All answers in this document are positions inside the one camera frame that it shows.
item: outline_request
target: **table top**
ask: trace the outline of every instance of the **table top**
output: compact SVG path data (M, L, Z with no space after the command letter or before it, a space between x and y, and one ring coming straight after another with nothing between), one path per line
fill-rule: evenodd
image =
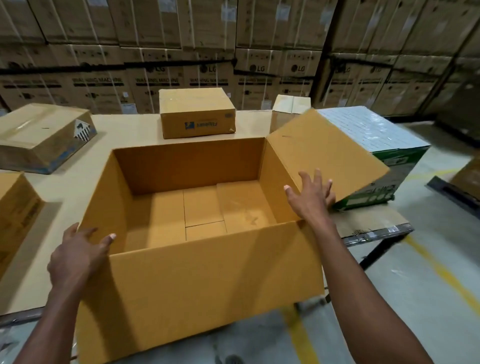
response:
M270 117L270 110L238 111L235 134L165 140L158 115L93 115L97 136L53 174L25 174L46 204L0 280L0 315L45 305L51 288L46 268L50 254L60 244L63 231L82 219L111 149L264 137L270 129ZM388 205L336 213L334 219L347 245L382 238L383 233L376 231L394 234L409 227L408 221Z

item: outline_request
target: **gray floor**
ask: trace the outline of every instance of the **gray floor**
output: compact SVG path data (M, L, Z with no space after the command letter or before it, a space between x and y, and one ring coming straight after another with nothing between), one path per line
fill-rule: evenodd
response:
M427 122L404 127L432 143L391 202L416 230L410 243L394 246L367 273L435 363L478 363L480 221L425 187L435 174L462 168L474 150ZM375 244L350 251L360 261ZM117 363L353 363L330 304L302 314L302 323L300 331L308 334L305 347L313 347L313 355L308 350L297 354L277 310ZM0 352L0 364L12 363L33 326L3 333L14 344Z

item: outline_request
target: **yellow line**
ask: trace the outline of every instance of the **yellow line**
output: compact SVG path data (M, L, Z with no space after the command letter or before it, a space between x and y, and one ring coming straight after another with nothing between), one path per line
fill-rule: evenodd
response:
M405 178L406 180L419 180L422 178L432 178L433 176L440 176L442 174L447 174L447 173L455 173L458 172L458 168L452 169L452 170L436 170L434 172L429 172L429 173L419 173L419 174L412 174L410 176L407 176Z
M308 338L307 330L301 321L295 307L288 306L280 309L283 319L287 324L287 330L297 352L301 364L320 364L312 343Z
M404 241L415 249L415 251L432 266L438 276L460 295L474 313L480 316L480 302L475 298L472 292L466 289L442 263L439 263L425 247L418 244L410 235L408 235Z

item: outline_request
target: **black and white striped label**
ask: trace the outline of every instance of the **black and white striped label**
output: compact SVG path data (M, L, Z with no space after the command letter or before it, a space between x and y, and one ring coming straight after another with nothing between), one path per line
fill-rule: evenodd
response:
M90 124L76 119L73 137L88 142L90 140Z

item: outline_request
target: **person's left hand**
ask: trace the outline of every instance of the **person's left hand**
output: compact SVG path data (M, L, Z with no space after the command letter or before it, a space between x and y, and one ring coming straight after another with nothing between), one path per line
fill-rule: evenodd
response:
M88 238L97 229L77 231L78 225L75 223L65 230L62 243L50 257L47 270L53 288L66 285L81 289L107 258L110 244L116 238L116 234L110 234L99 244L91 244Z

